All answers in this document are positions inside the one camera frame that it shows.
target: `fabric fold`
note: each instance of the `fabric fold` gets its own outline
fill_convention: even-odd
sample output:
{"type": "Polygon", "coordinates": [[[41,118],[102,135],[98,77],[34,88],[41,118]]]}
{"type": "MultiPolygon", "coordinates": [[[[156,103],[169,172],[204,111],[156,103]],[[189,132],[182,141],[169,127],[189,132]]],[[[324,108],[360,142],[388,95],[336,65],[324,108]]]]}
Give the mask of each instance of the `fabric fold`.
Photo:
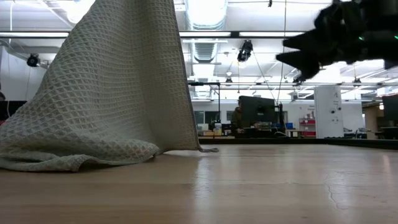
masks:
{"type": "Polygon", "coordinates": [[[0,126],[0,167],[19,171],[198,149],[172,0],[96,0],[34,99],[0,126]]]}

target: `security camera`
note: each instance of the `security camera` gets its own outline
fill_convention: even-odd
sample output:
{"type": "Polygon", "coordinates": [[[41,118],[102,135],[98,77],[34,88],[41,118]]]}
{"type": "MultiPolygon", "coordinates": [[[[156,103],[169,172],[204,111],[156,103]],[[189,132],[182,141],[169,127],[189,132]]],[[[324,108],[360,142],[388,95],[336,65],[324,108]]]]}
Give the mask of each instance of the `security camera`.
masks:
{"type": "Polygon", "coordinates": [[[238,61],[246,62],[251,56],[252,51],[253,51],[253,44],[251,43],[251,40],[245,40],[241,50],[239,51],[238,61]]]}
{"type": "Polygon", "coordinates": [[[29,67],[39,67],[40,66],[40,59],[38,54],[31,54],[30,57],[27,59],[26,64],[29,67]]]}

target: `cable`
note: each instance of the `cable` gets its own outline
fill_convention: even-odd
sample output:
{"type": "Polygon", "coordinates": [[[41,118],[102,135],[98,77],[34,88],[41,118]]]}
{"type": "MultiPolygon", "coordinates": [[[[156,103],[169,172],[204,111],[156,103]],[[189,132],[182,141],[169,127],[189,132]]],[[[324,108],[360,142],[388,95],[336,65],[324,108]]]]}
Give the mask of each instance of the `cable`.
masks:
{"type": "MultiPolygon", "coordinates": [[[[285,0],[285,24],[284,24],[284,39],[286,39],[286,16],[287,14],[287,0],[285,0]]],[[[285,53],[285,47],[282,49],[282,54],[285,53]]],[[[279,96],[280,96],[280,88],[282,86],[282,80],[284,78],[284,63],[282,63],[282,69],[280,70],[280,82],[279,82],[279,89],[278,89],[278,99],[276,105],[279,104],[279,96]]]]}
{"type": "Polygon", "coordinates": [[[254,58],[256,59],[257,65],[258,65],[258,67],[259,67],[259,69],[260,69],[260,72],[261,72],[261,75],[262,75],[262,77],[263,77],[263,79],[264,79],[264,82],[266,83],[266,85],[267,85],[267,87],[268,87],[268,90],[271,92],[271,95],[272,95],[273,99],[275,100],[276,104],[278,105],[278,102],[276,101],[276,99],[275,99],[275,97],[274,97],[274,94],[272,93],[272,90],[271,90],[271,88],[269,87],[268,82],[266,81],[266,77],[264,76],[264,74],[263,74],[263,72],[262,72],[262,70],[261,70],[261,66],[260,66],[259,61],[257,60],[256,53],[254,53],[254,51],[252,51],[252,52],[253,52],[254,58]]]}
{"type": "Polygon", "coordinates": [[[10,31],[12,31],[12,8],[14,7],[14,5],[15,1],[13,1],[10,6],[10,31]]]}
{"type": "Polygon", "coordinates": [[[288,137],[288,135],[287,135],[287,134],[285,134],[285,133],[282,133],[282,132],[280,132],[280,131],[277,131],[277,132],[275,132],[275,134],[282,134],[282,135],[284,135],[285,137],[288,137]]]}
{"type": "MultiPolygon", "coordinates": [[[[238,61],[238,83],[241,83],[241,75],[240,75],[240,71],[239,71],[239,61],[238,61]]],[[[238,85],[238,93],[241,93],[241,85],[238,85]]]]}
{"type": "Polygon", "coordinates": [[[8,118],[10,118],[11,117],[11,115],[10,115],[10,101],[8,100],[7,101],[7,115],[8,115],[8,118]]]}
{"type": "Polygon", "coordinates": [[[29,67],[29,77],[27,78],[27,84],[26,84],[26,94],[25,94],[25,100],[27,101],[27,93],[29,91],[29,83],[30,83],[30,69],[32,67],[29,67]]]}
{"type": "MultiPolygon", "coordinates": [[[[5,40],[0,39],[0,41],[2,41],[2,42],[4,42],[5,44],[7,44],[7,47],[8,47],[9,49],[13,50],[15,54],[18,54],[18,55],[21,56],[22,58],[27,59],[27,57],[26,57],[25,55],[22,55],[22,54],[16,52],[16,50],[15,50],[10,44],[8,44],[5,40]]],[[[19,44],[18,42],[15,42],[15,41],[14,41],[14,43],[18,44],[18,45],[21,47],[21,49],[22,49],[23,51],[26,52],[26,50],[23,48],[23,46],[22,46],[21,44],[19,44]]]]}

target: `ventilation pipe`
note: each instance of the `ventilation pipe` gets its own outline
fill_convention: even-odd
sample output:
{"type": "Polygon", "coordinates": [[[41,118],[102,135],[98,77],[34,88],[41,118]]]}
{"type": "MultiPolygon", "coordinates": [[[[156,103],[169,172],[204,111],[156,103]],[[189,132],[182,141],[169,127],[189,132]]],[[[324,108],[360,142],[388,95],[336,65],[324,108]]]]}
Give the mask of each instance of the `ventilation pipe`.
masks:
{"type": "MultiPolygon", "coordinates": [[[[189,30],[224,29],[228,0],[185,0],[185,7],[189,30]]],[[[214,61],[217,50],[218,44],[192,44],[193,58],[199,63],[214,61]]]]}

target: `wooden table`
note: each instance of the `wooden table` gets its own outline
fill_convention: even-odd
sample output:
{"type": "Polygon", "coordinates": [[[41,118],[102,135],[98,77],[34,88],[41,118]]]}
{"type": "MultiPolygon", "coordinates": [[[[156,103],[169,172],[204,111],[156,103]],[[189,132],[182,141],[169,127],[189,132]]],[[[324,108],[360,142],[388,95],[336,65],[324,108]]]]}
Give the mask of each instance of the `wooden table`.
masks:
{"type": "Polygon", "coordinates": [[[218,147],[219,153],[170,152],[152,162],[76,174],[0,170],[0,221],[398,223],[398,152],[218,147]]]}

